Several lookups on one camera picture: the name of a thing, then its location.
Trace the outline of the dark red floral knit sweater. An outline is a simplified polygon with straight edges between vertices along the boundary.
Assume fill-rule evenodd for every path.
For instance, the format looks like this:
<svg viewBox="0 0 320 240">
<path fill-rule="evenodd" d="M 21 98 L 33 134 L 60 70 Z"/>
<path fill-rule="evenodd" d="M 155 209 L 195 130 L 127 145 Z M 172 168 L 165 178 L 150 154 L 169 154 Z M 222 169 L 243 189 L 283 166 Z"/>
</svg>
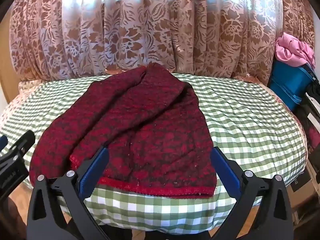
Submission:
<svg viewBox="0 0 320 240">
<path fill-rule="evenodd" d="M 90 84 L 41 135 L 29 177 L 76 170 L 109 152 L 101 184 L 153 196 L 209 198 L 217 178 L 204 114 L 192 86 L 152 63 Z"/>
</svg>

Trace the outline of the brown cardboard box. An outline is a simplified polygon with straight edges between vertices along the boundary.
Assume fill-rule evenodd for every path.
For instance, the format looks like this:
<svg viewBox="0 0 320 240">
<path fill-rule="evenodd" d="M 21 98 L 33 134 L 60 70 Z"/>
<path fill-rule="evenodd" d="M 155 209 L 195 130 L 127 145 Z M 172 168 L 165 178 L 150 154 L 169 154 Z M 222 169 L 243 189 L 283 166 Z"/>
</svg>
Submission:
<svg viewBox="0 0 320 240">
<path fill-rule="evenodd" d="M 318 195 L 318 184 L 308 166 L 305 170 L 287 187 L 287 192 L 292 209 L 305 204 L 312 197 Z"/>
</svg>

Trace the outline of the pink floral mattress cover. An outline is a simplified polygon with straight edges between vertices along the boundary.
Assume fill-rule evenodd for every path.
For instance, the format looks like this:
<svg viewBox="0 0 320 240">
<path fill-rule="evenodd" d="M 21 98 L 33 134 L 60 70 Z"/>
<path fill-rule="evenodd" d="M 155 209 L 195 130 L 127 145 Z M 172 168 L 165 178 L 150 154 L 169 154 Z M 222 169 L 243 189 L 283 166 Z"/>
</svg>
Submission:
<svg viewBox="0 0 320 240">
<path fill-rule="evenodd" d="M 1 125 L 11 116 L 15 110 L 22 106 L 22 103 L 37 90 L 41 84 L 45 83 L 42 80 L 33 81 L 21 81 L 18 84 L 19 94 L 16 96 L 2 111 L 1 113 Z"/>
</svg>

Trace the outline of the green white checkered bed sheet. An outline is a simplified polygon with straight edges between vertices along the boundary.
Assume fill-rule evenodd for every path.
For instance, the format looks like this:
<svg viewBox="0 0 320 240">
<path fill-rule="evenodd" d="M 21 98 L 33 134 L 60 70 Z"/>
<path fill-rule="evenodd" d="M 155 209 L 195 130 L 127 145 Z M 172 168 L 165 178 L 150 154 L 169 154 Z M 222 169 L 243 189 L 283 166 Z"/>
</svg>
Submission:
<svg viewBox="0 0 320 240">
<path fill-rule="evenodd" d="M 180 74 L 199 98 L 213 144 L 243 170 L 290 184 L 305 169 L 305 133 L 287 107 L 265 86 L 235 79 Z M 39 138 L 101 76 L 45 82 L 1 125 L 12 145 L 27 130 Z M 110 187 L 95 189 L 85 204 L 97 223 L 172 234 L 220 226 L 235 204 L 222 183 L 202 199 L 144 196 Z"/>
</svg>

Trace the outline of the black bag with white label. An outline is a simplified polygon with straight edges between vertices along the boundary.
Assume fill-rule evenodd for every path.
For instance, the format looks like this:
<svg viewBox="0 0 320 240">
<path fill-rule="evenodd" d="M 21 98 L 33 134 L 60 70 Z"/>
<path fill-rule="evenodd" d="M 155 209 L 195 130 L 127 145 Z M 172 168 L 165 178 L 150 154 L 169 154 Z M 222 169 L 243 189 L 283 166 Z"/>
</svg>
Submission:
<svg viewBox="0 0 320 240">
<path fill-rule="evenodd" d="M 307 138 L 309 161 L 319 181 L 319 81 L 310 83 L 301 103 L 294 110 Z"/>
</svg>

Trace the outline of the brown floral patterned curtain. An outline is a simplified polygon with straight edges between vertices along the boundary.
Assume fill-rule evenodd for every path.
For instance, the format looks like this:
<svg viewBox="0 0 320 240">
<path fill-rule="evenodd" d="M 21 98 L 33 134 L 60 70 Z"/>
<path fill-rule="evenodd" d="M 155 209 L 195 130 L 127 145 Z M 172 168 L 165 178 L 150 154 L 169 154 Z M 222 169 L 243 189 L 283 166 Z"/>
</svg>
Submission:
<svg viewBox="0 0 320 240">
<path fill-rule="evenodd" d="M 308 0 L 15 0 L 9 41 L 22 80 L 156 62 L 176 73 L 268 83 L 283 33 L 315 45 Z"/>
</svg>

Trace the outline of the blue storage bin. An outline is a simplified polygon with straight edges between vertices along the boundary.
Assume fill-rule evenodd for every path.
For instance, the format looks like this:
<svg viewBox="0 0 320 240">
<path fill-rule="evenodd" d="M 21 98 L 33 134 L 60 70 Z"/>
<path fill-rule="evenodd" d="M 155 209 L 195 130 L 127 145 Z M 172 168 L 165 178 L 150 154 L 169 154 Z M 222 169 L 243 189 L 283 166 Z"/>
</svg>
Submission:
<svg viewBox="0 0 320 240">
<path fill-rule="evenodd" d="M 292 111 L 301 103 L 307 86 L 315 79 L 316 76 L 310 64 L 291 67 L 275 59 L 268 87 Z"/>
</svg>

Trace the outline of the pink crumpled cloth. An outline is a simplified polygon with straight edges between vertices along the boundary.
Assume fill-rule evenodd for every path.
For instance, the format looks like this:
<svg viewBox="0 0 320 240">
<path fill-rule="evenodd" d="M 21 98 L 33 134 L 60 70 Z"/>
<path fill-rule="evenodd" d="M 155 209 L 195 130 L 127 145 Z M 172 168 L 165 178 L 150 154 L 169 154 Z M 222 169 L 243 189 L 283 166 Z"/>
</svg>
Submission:
<svg viewBox="0 0 320 240">
<path fill-rule="evenodd" d="M 298 38 L 283 33 L 275 42 L 275 58 L 291 67 L 308 64 L 315 69 L 315 54 L 313 49 Z"/>
</svg>

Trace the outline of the wooden door frame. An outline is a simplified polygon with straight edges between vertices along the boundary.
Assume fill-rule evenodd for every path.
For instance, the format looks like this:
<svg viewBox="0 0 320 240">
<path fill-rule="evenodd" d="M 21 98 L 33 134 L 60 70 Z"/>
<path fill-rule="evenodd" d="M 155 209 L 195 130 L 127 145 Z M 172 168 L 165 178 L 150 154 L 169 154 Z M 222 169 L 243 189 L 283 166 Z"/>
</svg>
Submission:
<svg viewBox="0 0 320 240">
<path fill-rule="evenodd" d="M 18 84 L 20 82 L 11 62 L 9 46 L 10 16 L 11 9 L 7 11 L 1 21 L 1 87 L 7 103 L 19 94 Z"/>
</svg>

